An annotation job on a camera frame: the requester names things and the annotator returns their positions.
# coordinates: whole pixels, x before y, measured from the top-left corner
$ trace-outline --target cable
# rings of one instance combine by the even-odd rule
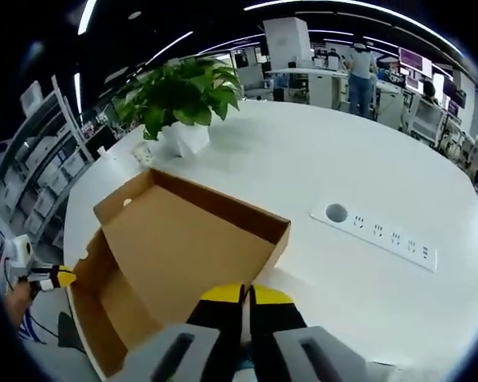
[[[4,273],[4,276],[6,277],[6,281],[7,283],[9,284],[9,288],[11,290],[14,290],[12,284],[10,283],[10,280],[9,280],[9,276],[7,275],[7,268],[6,268],[6,262],[9,260],[8,257],[6,257],[4,260],[3,260],[3,273]],[[83,353],[83,354],[87,354],[83,349],[80,349],[78,346],[76,345],[73,345],[71,343],[69,343],[69,341],[67,341],[65,338],[63,337],[60,337],[58,335],[56,335],[54,332],[52,332],[50,329],[46,328],[45,326],[43,326],[42,324],[39,323],[38,320],[36,320],[32,314],[29,314],[30,318],[32,319],[33,322],[35,322],[37,324],[37,326],[39,326],[41,329],[43,329],[45,332],[51,334],[52,336],[54,336],[57,340],[59,340],[60,342],[63,342],[65,343],[69,348],[73,348],[73,349],[76,349],[78,350],[79,352]]]

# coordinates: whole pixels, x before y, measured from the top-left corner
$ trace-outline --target socket hole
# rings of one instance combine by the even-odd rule
[[[342,205],[328,205],[326,208],[326,216],[335,223],[342,223],[347,215],[347,210]]]

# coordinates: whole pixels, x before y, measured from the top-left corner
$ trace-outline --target ceiling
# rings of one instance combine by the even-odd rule
[[[246,6],[264,1],[177,0],[160,3],[96,0],[87,31],[81,35],[77,30],[86,1],[57,0],[46,5],[47,2],[33,0],[28,5],[19,5],[16,11],[23,17],[16,25],[22,26],[18,27],[21,33],[17,33],[13,41],[8,41],[7,62],[1,65],[1,70],[8,74],[4,76],[7,78],[6,86],[0,88],[0,137],[10,137],[21,123],[18,99],[34,80],[49,90],[50,77],[56,74],[62,91],[76,110],[73,76],[79,72],[81,101],[85,110],[92,107],[101,93],[111,86],[124,84],[139,64],[150,60],[160,49],[185,33],[193,31],[193,34],[156,57],[151,65],[262,33],[262,21],[269,18],[296,15],[307,22],[309,29],[361,33],[404,46],[434,62],[465,68],[473,77],[475,75],[470,62],[439,38],[391,14],[337,1],[290,2],[243,10]],[[433,16],[433,8],[426,4],[424,7],[421,0],[379,0],[375,3],[417,19],[430,28],[446,33],[449,38],[452,36],[450,24],[443,22],[437,25],[435,21],[440,19]],[[142,13],[129,20],[128,16],[135,11]],[[322,42],[325,37],[339,38],[325,33],[311,33],[310,36],[312,42]],[[243,40],[236,45],[246,43],[248,41]],[[374,44],[396,52],[393,47]],[[124,67],[128,70],[122,76],[104,83],[110,74]]]

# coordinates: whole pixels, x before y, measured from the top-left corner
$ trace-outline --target white shirt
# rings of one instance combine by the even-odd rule
[[[375,64],[374,55],[371,52],[358,52],[356,49],[351,48],[351,73],[355,76],[370,79],[370,66],[374,67],[374,71],[377,72],[377,65]]]

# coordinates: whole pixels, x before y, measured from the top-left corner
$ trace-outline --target green leaves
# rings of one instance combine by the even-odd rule
[[[145,123],[144,138],[157,139],[164,126],[176,121],[209,126],[212,111],[224,120],[229,104],[238,110],[234,88],[240,87],[236,71],[225,63],[191,58],[133,79],[128,89],[138,93],[121,105],[118,114],[126,123]]]

